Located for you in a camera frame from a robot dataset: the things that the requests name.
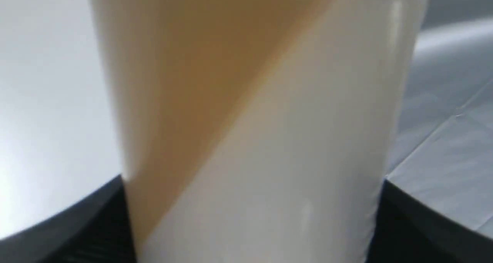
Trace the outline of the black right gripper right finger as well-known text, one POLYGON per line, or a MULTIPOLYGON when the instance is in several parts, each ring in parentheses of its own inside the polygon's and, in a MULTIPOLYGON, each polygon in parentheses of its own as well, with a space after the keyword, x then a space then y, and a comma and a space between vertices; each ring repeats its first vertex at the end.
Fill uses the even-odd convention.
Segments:
POLYGON ((491 263, 492 238, 428 208, 385 181, 368 263, 491 263))

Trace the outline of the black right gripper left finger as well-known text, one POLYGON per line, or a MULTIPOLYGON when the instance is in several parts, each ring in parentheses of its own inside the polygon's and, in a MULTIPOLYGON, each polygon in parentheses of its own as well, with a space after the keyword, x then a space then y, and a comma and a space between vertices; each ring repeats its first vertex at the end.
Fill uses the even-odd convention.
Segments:
POLYGON ((0 259, 2 263, 135 263, 121 177, 56 216, 1 240, 0 259))

